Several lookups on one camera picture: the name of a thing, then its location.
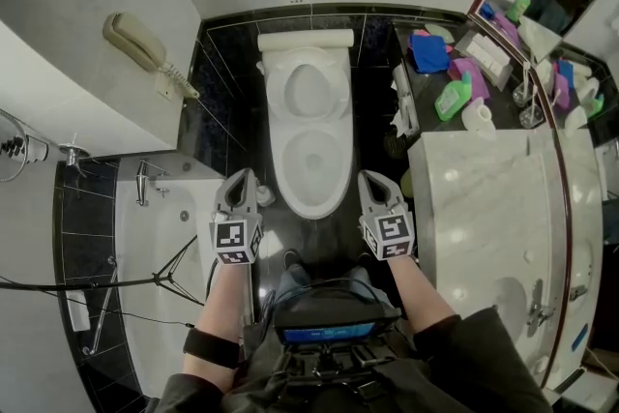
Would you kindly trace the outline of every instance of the black wristband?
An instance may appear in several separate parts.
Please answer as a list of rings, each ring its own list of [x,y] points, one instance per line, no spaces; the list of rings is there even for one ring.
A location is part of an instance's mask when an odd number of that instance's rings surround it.
[[[237,343],[211,336],[197,329],[190,329],[185,339],[183,352],[227,369],[236,369],[239,366],[239,345]]]

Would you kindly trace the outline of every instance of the white bathtub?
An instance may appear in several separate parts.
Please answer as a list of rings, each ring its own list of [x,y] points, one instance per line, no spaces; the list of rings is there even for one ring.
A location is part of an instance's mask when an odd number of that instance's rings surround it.
[[[116,192],[119,280],[149,278],[197,233],[198,240],[189,248],[174,279],[195,298],[204,301],[206,280],[215,259],[208,223],[222,182],[222,179],[158,180],[148,185],[148,207],[139,207],[135,203],[135,181],[119,181]],[[163,198],[155,187],[169,192]],[[183,211],[189,213],[187,221],[181,220]],[[251,318],[251,292],[247,294],[246,307]],[[158,320],[194,323],[202,309],[152,284],[122,288],[120,298],[124,312]],[[188,328],[131,316],[123,318],[142,392],[160,398],[167,378],[182,369]]]

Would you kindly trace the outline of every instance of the grab bar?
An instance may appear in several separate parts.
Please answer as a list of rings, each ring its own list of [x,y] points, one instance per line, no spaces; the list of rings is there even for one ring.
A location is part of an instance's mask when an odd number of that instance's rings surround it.
[[[110,256],[107,259],[107,263],[114,266],[114,273],[112,274],[110,282],[116,282],[116,279],[118,278],[118,264],[116,263],[116,259],[113,256]],[[107,313],[107,305],[109,305],[109,297],[112,294],[112,289],[112,287],[109,287],[105,292],[105,299],[103,300],[103,306],[101,307],[101,312],[99,313],[99,321],[97,322],[97,330],[95,331],[93,347],[84,346],[81,348],[81,352],[86,356],[93,356],[97,352],[97,348],[99,348],[99,339],[101,338],[103,321],[105,320],[105,314]]]

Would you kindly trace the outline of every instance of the toilet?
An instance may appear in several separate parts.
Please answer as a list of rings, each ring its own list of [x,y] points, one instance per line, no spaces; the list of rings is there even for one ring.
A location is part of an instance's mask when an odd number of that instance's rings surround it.
[[[352,30],[258,36],[276,178],[289,207],[322,219],[341,203],[352,168],[348,48]]]

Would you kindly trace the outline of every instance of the wall-mounted telephone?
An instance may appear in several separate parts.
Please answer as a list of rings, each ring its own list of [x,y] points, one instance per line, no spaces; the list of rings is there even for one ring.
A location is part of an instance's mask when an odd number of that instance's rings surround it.
[[[165,62],[166,50],[160,40],[137,17],[129,13],[113,13],[105,20],[103,36],[116,48],[129,55],[149,73],[166,74],[183,95],[198,99],[200,94],[172,64]]]

